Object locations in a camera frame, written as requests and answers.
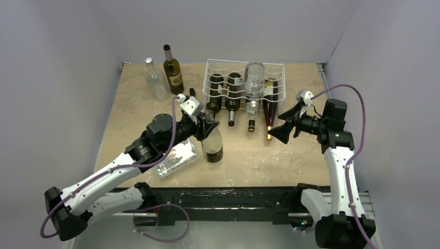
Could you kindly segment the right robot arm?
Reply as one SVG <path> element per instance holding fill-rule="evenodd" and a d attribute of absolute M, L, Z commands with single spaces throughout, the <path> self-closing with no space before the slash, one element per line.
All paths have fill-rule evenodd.
<path fill-rule="evenodd" d="M 321 117 L 309 116 L 302 102 L 280 114 L 285 123 L 269 130 L 282 143 L 301 132 L 316 135 L 327 163 L 331 202 L 323 194 L 307 188 L 291 197 L 294 209 L 307 209 L 313 218 L 315 241 L 321 248 L 364 248 L 376 231 L 375 221 L 367 218 L 354 175 L 354 140 L 344 130 L 347 104 L 337 99 L 326 100 Z"/>

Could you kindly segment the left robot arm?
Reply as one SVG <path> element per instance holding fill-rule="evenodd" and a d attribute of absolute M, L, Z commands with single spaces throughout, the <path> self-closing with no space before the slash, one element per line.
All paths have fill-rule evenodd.
<path fill-rule="evenodd" d="M 156 115 L 141 136 L 107 166 L 70 187 L 53 186 L 45 191 L 47 216 L 40 236 L 68 241 L 104 215 L 135 209 L 149 212 L 155 198 L 140 185 L 122 193 L 112 193 L 112 189 L 163 162 L 175 145 L 191 136 L 206 140 L 218 125 L 205 113 L 183 113 L 180 121 L 175 114 Z"/>

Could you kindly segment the dark labelled wine bottle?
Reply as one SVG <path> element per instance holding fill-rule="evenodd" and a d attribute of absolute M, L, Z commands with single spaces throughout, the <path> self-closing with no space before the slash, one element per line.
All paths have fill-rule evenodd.
<path fill-rule="evenodd" d="M 173 57 L 170 45 L 165 44 L 163 50 L 166 56 L 163 68 L 170 86 L 170 91 L 175 95 L 181 94 L 184 92 L 184 83 L 180 63 Z"/>

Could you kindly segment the clear bottle silver cap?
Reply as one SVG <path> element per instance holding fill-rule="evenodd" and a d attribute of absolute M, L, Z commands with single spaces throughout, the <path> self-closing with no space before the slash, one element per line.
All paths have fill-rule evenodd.
<path fill-rule="evenodd" d="M 150 89 L 152 97 L 157 101 L 167 99 L 169 96 L 169 90 L 166 86 L 164 74 L 156 69 L 151 57 L 146 58 L 144 62 L 147 67 L 145 80 Z"/>

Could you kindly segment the tall clear bottle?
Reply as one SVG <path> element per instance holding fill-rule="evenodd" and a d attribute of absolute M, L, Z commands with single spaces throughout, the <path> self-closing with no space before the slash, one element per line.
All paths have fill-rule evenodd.
<path fill-rule="evenodd" d="M 207 121 L 215 121 L 213 112 L 206 110 L 204 112 Z M 223 139 L 220 131 L 216 127 L 211 134 L 201 142 L 204 158 L 209 163 L 219 162 L 223 158 Z"/>

